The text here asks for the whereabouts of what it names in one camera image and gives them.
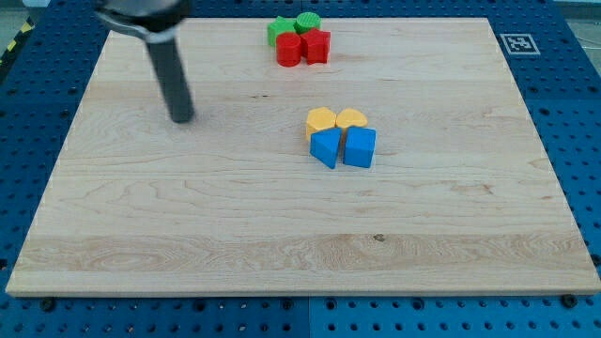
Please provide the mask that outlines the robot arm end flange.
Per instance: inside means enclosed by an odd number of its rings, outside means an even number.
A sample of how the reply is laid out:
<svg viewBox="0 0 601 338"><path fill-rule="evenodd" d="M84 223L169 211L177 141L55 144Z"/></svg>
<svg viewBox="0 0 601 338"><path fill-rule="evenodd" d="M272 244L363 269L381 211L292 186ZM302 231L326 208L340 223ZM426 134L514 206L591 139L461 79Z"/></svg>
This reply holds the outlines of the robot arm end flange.
<svg viewBox="0 0 601 338"><path fill-rule="evenodd" d="M192 1L95 0L92 7L108 29L147 43L163 43L175 37L177 26L192 11Z"/></svg>

